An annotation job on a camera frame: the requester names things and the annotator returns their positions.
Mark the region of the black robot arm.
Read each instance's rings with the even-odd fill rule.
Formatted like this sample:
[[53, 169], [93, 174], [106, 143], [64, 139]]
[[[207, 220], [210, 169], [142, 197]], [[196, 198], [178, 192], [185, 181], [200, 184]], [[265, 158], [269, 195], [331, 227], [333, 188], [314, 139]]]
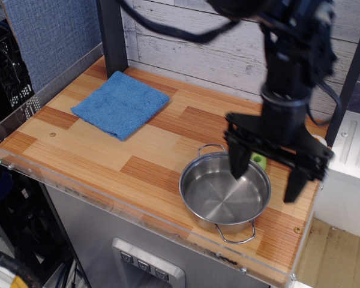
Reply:
[[337, 93], [324, 79], [336, 60], [331, 46], [332, 1], [211, 1], [232, 20], [256, 19], [264, 36], [267, 67], [261, 88], [260, 116], [229, 113], [225, 139], [231, 173], [240, 178], [256, 152], [290, 167], [284, 194], [294, 202], [308, 181], [325, 176], [333, 152], [307, 130], [310, 98], [319, 87], [335, 102]]

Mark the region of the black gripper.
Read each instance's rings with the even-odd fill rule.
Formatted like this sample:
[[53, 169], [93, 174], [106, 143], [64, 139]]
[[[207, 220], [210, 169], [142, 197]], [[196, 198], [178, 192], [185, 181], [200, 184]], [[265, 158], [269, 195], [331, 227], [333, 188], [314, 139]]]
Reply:
[[307, 130], [305, 119], [310, 96], [298, 98], [261, 91], [259, 116], [228, 113], [225, 140], [229, 146], [232, 176], [238, 180], [255, 152], [291, 168], [284, 203], [293, 203], [308, 180], [322, 180], [334, 153]]

